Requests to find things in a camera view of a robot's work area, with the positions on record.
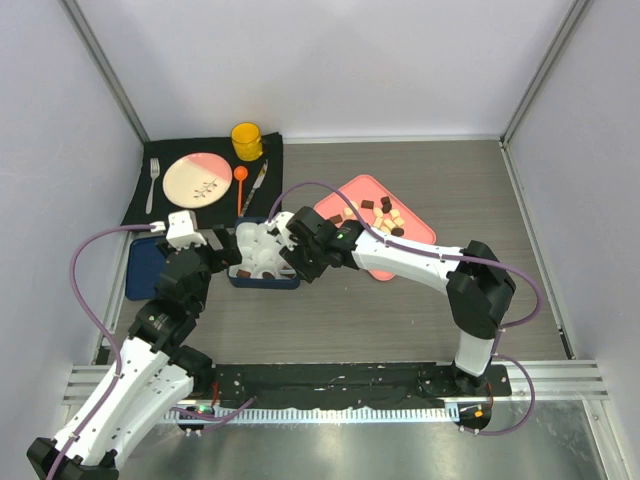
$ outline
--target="navy container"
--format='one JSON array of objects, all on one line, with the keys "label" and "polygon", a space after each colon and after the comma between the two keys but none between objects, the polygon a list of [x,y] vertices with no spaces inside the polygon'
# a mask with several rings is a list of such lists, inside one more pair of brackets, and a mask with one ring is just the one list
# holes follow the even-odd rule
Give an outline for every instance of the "navy container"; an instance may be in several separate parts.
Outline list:
[{"label": "navy container", "polygon": [[127,282],[124,295],[129,300],[147,300],[153,297],[165,258],[156,247],[159,237],[139,238],[131,242],[127,263]]},{"label": "navy container", "polygon": [[[241,223],[264,223],[266,218],[262,217],[243,217],[236,221],[236,228]],[[297,275],[294,278],[284,279],[265,279],[265,278],[237,278],[229,276],[229,270],[227,270],[227,277],[231,285],[237,288],[269,288],[274,290],[295,290],[300,286],[300,277]]]}]

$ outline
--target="metal floor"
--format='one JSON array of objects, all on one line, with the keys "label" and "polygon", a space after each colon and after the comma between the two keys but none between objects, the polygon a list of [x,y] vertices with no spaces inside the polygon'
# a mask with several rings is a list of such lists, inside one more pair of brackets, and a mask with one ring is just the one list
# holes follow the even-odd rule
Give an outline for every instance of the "metal floor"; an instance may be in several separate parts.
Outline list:
[{"label": "metal floor", "polygon": [[[284,186],[322,180],[341,186],[367,173],[429,224],[439,245],[487,243],[504,262],[540,275],[497,141],[285,145]],[[296,210],[328,194],[304,187],[284,201]],[[518,291],[505,321],[528,314]],[[143,302],[125,301],[119,342]],[[459,330],[445,296],[403,278],[329,269],[294,291],[233,288],[214,276],[207,309],[186,344],[217,363],[450,360]],[[500,352],[520,360],[566,359],[548,306],[504,335]]]},{"label": "metal floor", "polygon": [[[513,425],[526,408],[497,403],[491,429]],[[120,480],[606,479],[578,401],[539,402],[522,429],[490,438],[450,423],[230,425],[202,438],[176,431],[156,426]]]}]

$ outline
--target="knife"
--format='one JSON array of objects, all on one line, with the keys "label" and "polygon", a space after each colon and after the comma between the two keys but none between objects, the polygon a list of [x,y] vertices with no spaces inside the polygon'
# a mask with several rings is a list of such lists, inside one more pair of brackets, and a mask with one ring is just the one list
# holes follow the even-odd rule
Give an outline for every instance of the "knife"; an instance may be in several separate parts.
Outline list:
[{"label": "knife", "polygon": [[249,196],[247,197],[246,202],[244,202],[244,206],[240,211],[241,217],[244,217],[244,214],[247,213],[249,204],[251,203],[251,200],[253,200],[253,195],[256,193],[256,190],[260,188],[260,185],[262,185],[262,182],[264,181],[264,177],[267,174],[268,167],[269,167],[269,160],[267,159],[264,161],[264,165],[262,166],[262,168],[260,169],[260,172],[258,173],[258,178],[256,178],[256,183],[253,184],[253,188],[251,189],[251,192],[249,193]]}]

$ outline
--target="pink tray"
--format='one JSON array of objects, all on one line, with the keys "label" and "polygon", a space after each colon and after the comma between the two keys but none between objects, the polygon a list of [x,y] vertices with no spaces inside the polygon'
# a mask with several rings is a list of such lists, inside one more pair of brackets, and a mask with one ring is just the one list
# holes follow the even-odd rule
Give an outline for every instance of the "pink tray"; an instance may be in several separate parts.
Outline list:
[{"label": "pink tray", "polygon": [[[373,210],[360,207],[362,200],[373,200],[376,207],[381,207],[382,202],[380,202],[380,199],[382,197],[389,197],[393,208],[400,211],[400,216],[405,221],[405,224],[402,226],[404,229],[404,236],[402,238],[428,243],[430,245],[436,243],[436,234],[429,225],[420,220],[415,213],[409,210],[404,203],[398,200],[394,194],[387,190],[371,175],[358,175],[349,183],[343,185],[340,188],[340,191],[344,193],[349,200],[358,205],[358,212],[360,212],[362,218],[364,218],[365,222],[369,225],[373,225],[375,215],[373,214]],[[345,205],[344,200],[335,193],[332,193],[323,200],[320,200],[314,209],[325,219],[337,214],[342,215],[344,218],[344,209],[346,206],[347,205]],[[391,280],[395,276],[393,273],[381,272],[378,270],[371,270],[369,273],[373,275],[373,278],[380,280],[381,282]]]}]

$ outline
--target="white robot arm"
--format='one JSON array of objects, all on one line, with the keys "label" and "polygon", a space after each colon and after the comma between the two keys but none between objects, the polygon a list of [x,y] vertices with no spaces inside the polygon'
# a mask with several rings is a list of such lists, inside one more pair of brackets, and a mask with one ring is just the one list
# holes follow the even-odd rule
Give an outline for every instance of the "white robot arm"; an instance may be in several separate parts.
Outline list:
[{"label": "white robot arm", "polygon": [[[172,406],[185,397],[208,393],[216,375],[211,359],[181,344],[205,308],[211,275],[241,259],[235,238],[224,228],[214,228],[223,245],[214,250],[197,233],[192,213],[178,212],[169,220],[167,238],[158,244],[167,266],[156,285],[156,295],[138,312],[129,329],[115,388],[101,403],[116,375],[114,365],[53,439],[33,442],[27,457],[40,478],[47,476],[54,459],[62,454],[57,479],[117,478],[118,469],[135,446]],[[268,228],[282,235],[285,246],[280,255],[309,283],[328,266],[346,266],[394,273],[447,295],[461,329],[453,380],[462,396],[474,396],[484,388],[494,339],[515,285],[502,270],[470,265],[455,257],[495,260],[486,245],[471,242],[464,249],[440,247],[390,237],[379,230],[373,230],[374,236],[356,221],[346,221],[337,228],[309,207],[295,214],[278,214]],[[391,239],[405,250],[387,245]],[[415,252],[429,252],[435,258]],[[99,410],[87,422],[96,407]],[[61,454],[70,438],[74,441]]]}]

